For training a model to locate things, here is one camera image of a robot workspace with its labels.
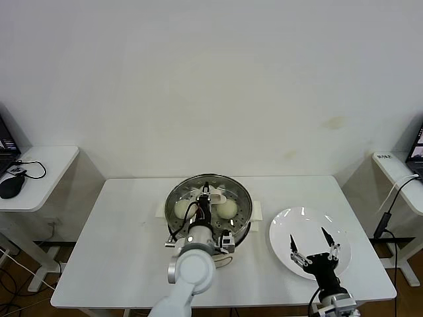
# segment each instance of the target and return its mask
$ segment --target mouse cable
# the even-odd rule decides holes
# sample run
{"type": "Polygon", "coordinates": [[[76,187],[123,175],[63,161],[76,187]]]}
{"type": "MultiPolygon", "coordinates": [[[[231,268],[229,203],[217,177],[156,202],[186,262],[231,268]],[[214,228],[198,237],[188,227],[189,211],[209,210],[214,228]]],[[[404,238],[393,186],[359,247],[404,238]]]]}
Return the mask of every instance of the mouse cable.
{"type": "Polygon", "coordinates": [[[19,174],[19,175],[23,175],[23,176],[25,176],[25,177],[27,177],[27,178],[31,178],[31,179],[33,179],[33,180],[39,180],[40,178],[43,178],[43,177],[47,174],[47,170],[46,170],[46,168],[45,168],[45,167],[44,167],[44,165],[43,165],[40,161],[38,161],[38,160],[33,160],[33,161],[30,161],[30,162],[23,162],[23,161],[21,161],[21,160],[17,160],[16,162],[12,163],[12,165],[17,165],[17,166],[19,166],[19,165],[24,165],[24,164],[39,164],[39,165],[42,167],[42,169],[44,170],[44,173],[43,173],[43,175],[41,175],[41,176],[31,176],[31,175],[28,175],[26,172],[24,172],[24,173],[22,173],[22,174],[19,174]]]}

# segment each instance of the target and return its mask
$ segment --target white wall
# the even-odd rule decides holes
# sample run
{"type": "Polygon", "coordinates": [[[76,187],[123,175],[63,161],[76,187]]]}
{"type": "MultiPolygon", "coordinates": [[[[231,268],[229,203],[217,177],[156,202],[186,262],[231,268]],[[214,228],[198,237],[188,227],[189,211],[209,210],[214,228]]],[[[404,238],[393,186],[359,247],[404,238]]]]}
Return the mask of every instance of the white wall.
{"type": "Polygon", "coordinates": [[[421,1],[0,1],[0,100],[105,178],[343,185],[416,133],[422,30],[421,1]]]}

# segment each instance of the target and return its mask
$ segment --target white robotic arm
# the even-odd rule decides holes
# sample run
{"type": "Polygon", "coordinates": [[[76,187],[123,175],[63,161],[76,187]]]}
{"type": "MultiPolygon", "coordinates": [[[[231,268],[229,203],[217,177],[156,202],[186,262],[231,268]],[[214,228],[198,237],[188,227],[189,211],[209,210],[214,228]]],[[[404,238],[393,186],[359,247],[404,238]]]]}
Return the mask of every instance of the white robotic arm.
{"type": "Polygon", "coordinates": [[[190,317],[191,302],[196,294],[212,285],[215,265],[212,257],[199,249],[189,250],[176,261],[175,287],[171,295],[160,300],[151,310],[151,317],[190,317]]]}

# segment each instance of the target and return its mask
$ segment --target cable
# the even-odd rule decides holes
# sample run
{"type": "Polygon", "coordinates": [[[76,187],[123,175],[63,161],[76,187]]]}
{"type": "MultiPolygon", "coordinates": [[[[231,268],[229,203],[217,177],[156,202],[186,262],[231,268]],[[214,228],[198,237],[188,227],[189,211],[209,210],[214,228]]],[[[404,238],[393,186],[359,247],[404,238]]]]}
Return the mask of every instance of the cable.
{"type": "Polygon", "coordinates": [[[418,174],[413,174],[413,175],[408,175],[408,176],[404,176],[402,177],[400,180],[397,180],[391,190],[389,191],[388,195],[386,196],[385,200],[383,201],[383,203],[381,204],[381,206],[379,207],[379,209],[376,211],[376,213],[380,212],[380,210],[382,210],[382,207],[386,204],[387,200],[389,199],[389,196],[391,196],[393,190],[395,189],[395,187],[398,185],[398,183],[400,183],[401,181],[405,180],[406,178],[410,178],[410,177],[418,177],[418,174]]]}
{"type": "Polygon", "coordinates": [[[318,288],[315,291],[315,293],[311,297],[311,300],[309,301],[309,306],[307,307],[307,315],[308,315],[308,317],[311,317],[311,305],[312,305],[313,301],[315,300],[315,297],[317,296],[317,294],[319,294],[319,292],[320,292],[320,288],[318,288]]]}
{"type": "Polygon", "coordinates": [[[7,286],[3,283],[3,281],[0,279],[0,284],[1,284],[1,286],[3,286],[3,288],[7,291],[7,292],[9,292],[10,294],[12,294],[12,295],[15,295],[16,294],[16,291],[17,291],[17,289],[18,289],[18,285],[17,285],[17,283],[16,283],[16,280],[13,278],[13,276],[8,272],[8,271],[6,271],[5,269],[2,269],[2,268],[0,268],[0,271],[2,271],[3,273],[5,273],[7,276],[9,276],[9,278],[12,280],[12,282],[13,282],[13,285],[15,286],[15,291],[11,291],[10,289],[8,289],[7,288],[7,286]]]}
{"type": "MultiPolygon", "coordinates": [[[[395,239],[395,236],[391,231],[385,229],[385,232],[388,232],[395,239]]],[[[394,243],[394,244],[395,244],[394,287],[395,287],[395,290],[397,290],[398,249],[397,249],[397,243],[394,243]]],[[[394,299],[395,317],[397,317],[397,298],[398,298],[398,292],[394,299]]]]}
{"type": "Polygon", "coordinates": [[[385,232],[385,229],[386,229],[386,227],[388,227],[388,222],[389,222],[389,219],[391,218],[391,210],[392,210],[392,207],[394,206],[394,204],[395,204],[395,202],[396,202],[396,200],[397,200],[397,198],[398,198],[398,195],[399,195],[399,193],[401,193],[401,190],[409,183],[409,182],[412,182],[413,180],[417,180],[417,179],[420,179],[420,177],[415,177],[415,178],[412,178],[412,179],[410,179],[410,180],[407,180],[399,189],[398,189],[398,191],[397,191],[397,193],[395,194],[395,197],[394,197],[394,199],[393,199],[393,201],[392,201],[392,204],[391,204],[391,206],[389,207],[389,209],[388,209],[388,211],[387,212],[385,212],[385,213],[383,213],[383,215],[382,215],[382,218],[381,218],[381,220],[379,221],[379,223],[377,224],[377,227],[376,227],[376,230],[375,230],[375,233],[373,234],[373,238],[374,239],[378,239],[378,238],[380,238],[381,236],[382,236],[382,234],[385,232]]]}
{"type": "Polygon", "coordinates": [[[17,308],[19,308],[18,310],[14,310],[13,312],[6,312],[6,314],[5,315],[2,315],[2,317],[3,316],[7,316],[7,315],[10,315],[10,314],[14,314],[14,313],[16,313],[16,312],[19,312],[19,314],[18,314],[18,317],[20,317],[20,315],[22,314],[22,307],[20,307],[19,305],[15,305],[15,304],[8,304],[7,305],[7,307],[9,308],[10,306],[12,306],[12,307],[17,307],[17,308]]]}
{"type": "Polygon", "coordinates": [[[42,167],[42,169],[44,170],[43,175],[41,175],[41,176],[30,176],[26,172],[20,173],[18,175],[23,175],[23,176],[25,176],[27,178],[32,178],[33,180],[39,180],[40,178],[43,178],[47,174],[46,168],[38,160],[33,160],[33,161],[30,161],[30,162],[23,162],[21,160],[17,160],[16,162],[12,163],[11,165],[17,165],[17,166],[19,166],[19,165],[24,165],[24,164],[39,164],[42,167]]]}
{"type": "Polygon", "coordinates": [[[395,195],[395,197],[394,197],[394,200],[392,201],[392,204],[391,204],[391,206],[390,206],[390,208],[388,209],[388,213],[391,213],[391,210],[392,210],[392,207],[394,206],[394,203],[395,203],[395,201],[397,200],[397,198],[398,198],[398,195],[399,195],[399,193],[401,192],[401,190],[409,183],[409,182],[412,182],[413,180],[417,180],[419,177],[417,176],[417,177],[414,177],[414,178],[412,178],[412,179],[410,179],[410,180],[407,180],[399,189],[398,189],[398,191],[397,191],[397,194],[395,195]]]}
{"type": "Polygon", "coordinates": [[[188,217],[188,212],[191,209],[191,206],[193,206],[193,205],[197,205],[197,201],[193,201],[192,203],[190,203],[190,205],[186,209],[184,220],[183,220],[182,225],[180,226],[180,228],[178,230],[176,230],[175,232],[172,232],[171,228],[168,226],[169,232],[170,232],[170,234],[171,234],[171,236],[172,236],[172,238],[173,238],[174,241],[176,241],[176,235],[184,228],[185,222],[186,222],[186,218],[188,217]]]}
{"type": "Polygon", "coordinates": [[[40,304],[41,302],[45,302],[45,301],[50,300],[50,299],[52,299],[52,298],[51,298],[51,297],[49,297],[48,299],[43,299],[43,300],[40,300],[39,302],[35,302],[34,304],[31,304],[31,305],[28,305],[28,306],[26,306],[26,307],[23,307],[23,308],[20,308],[20,309],[16,309],[16,310],[14,310],[14,311],[12,311],[12,312],[9,312],[9,313],[7,313],[7,314],[4,314],[4,315],[2,315],[1,317],[6,317],[6,316],[11,315],[11,314],[14,314],[14,313],[16,313],[16,312],[20,312],[21,310],[24,310],[24,309],[27,309],[27,308],[33,307],[33,306],[35,306],[35,305],[40,304]]]}
{"type": "Polygon", "coordinates": [[[0,251],[2,251],[3,254],[5,254],[9,259],[11,259],[12,261],[14,261],[17,265],[19,265],[20,267],[24,268],[29,273],[33,274],[33,276],[35,276],[37,279],[39,279],[41,282],[43,282],[43,284],[45,284],[46,286],[48,286],[49,288],[51,288],[53,291],[55,291],[55,288],[54,287],[52,287],[51,285],[49,285],[46,282],[44,282],[41,278],[39,278],[37,275],[35,275],[35,273],[33,273],[32,271],[30,271],[28,268],[26,268],[26,266],[24,266],[24,265],[20,264],[19,262],[17,262],[10,255],[6,254],[2,249],[0,249],[0,251]]]}
{"type": "Polygon", "coordinates": [[[43,245],[43,243],[49,241],[51,238],[54,237],[54,234],[56,233],[56,223],[48,223],[48,225],[52,227],[51,235],[47,239],[45,239],[45,240],[41,241],[39,244],[37,244],[37,246],[43,245]]]}

